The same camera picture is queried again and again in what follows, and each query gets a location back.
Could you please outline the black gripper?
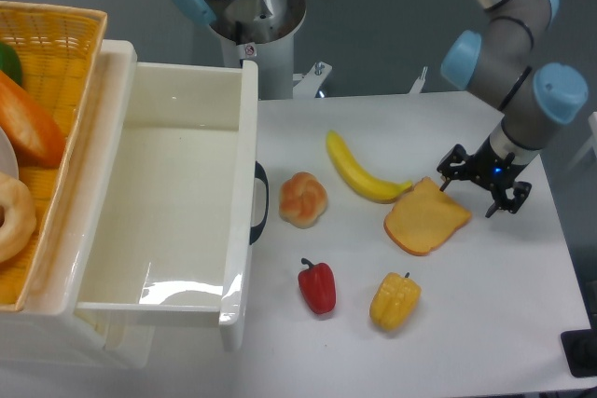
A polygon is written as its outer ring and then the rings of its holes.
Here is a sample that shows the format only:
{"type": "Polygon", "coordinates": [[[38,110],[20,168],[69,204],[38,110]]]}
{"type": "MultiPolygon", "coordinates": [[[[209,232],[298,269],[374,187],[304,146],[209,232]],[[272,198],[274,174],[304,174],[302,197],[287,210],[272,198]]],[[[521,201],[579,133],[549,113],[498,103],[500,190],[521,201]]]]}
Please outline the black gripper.
{"type": "Polygon", "coordinates": [[[437,165],[442,179],[440,191],[452,181],[473,180],[490,191],[493,204],[485,213],[490,218],[498,211],[517,213],[528,199],[532,185],[518,181],[528,165],[528,149],[510,141],[505,134],[491,134],[471,157],[465,148],[456,144],[437,165]]]}

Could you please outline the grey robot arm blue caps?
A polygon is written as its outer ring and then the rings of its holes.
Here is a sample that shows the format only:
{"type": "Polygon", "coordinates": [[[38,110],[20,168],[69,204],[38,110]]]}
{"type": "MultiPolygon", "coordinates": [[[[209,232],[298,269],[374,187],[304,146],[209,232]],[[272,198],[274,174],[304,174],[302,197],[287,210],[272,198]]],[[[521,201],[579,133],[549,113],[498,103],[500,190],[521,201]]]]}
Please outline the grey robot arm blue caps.
{"type": "Polygon", "coordinates": [[[528,56],[554,22],[560,0],[478,0],[489,18],[484,33],[464,31],[440,73],[502,113],[501,121],[472,155],[456,145],[439,163],[444,182],[470,181],[487,190],[486,214],[516,213],[532,186],[521,172],[570,124],[589,97],[582,74],[557,62],[538,69],[528,56]]]}

